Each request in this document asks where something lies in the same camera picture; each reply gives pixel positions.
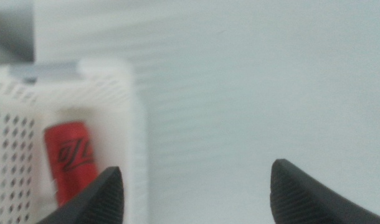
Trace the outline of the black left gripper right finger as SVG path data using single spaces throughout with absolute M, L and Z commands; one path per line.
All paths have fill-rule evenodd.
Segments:
M 272 164 L 270 208 L 275 223 L 380 224 L 380 216 L 331 190 L 286 159 Z

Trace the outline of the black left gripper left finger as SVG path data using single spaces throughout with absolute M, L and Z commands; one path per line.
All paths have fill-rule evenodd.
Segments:
M 122 224 L 123 216 L 122 174 L 118 166 L 113 166 L 38 224 Z

